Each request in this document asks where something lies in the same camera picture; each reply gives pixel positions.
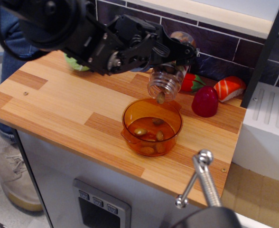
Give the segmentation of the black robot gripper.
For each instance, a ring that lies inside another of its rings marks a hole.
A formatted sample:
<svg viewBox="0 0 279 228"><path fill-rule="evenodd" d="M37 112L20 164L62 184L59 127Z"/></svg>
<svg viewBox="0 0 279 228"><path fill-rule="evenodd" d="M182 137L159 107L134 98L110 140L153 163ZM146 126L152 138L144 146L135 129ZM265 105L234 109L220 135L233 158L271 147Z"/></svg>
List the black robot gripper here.
<svg viewBox="0 0 279 228"><path fill-rule="evenodd" d="M160 24L129 15L102 24L97 41L87 65L100 75L146 72L171 61L190 66L197 58L197 53L187 54L188 47L170 38Z"/></svg>

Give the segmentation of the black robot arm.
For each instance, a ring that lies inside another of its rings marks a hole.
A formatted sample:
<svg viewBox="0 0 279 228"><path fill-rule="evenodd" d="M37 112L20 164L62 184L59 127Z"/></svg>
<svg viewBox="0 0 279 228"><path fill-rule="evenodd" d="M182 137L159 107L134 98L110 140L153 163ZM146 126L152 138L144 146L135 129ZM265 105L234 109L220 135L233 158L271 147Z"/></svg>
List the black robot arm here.
<svg viewBox="0 0 279 228"><path fill-rule="evenodd" d="M33 54L13 53L0 31L0 45L22 61L61 50L100 75L112 75L171 61L188 66L198 53L192 44L170 38L151 21L120 15L104 25L87 0L0 0L1 8L19 19L25 39L37 48Z"/></svg>

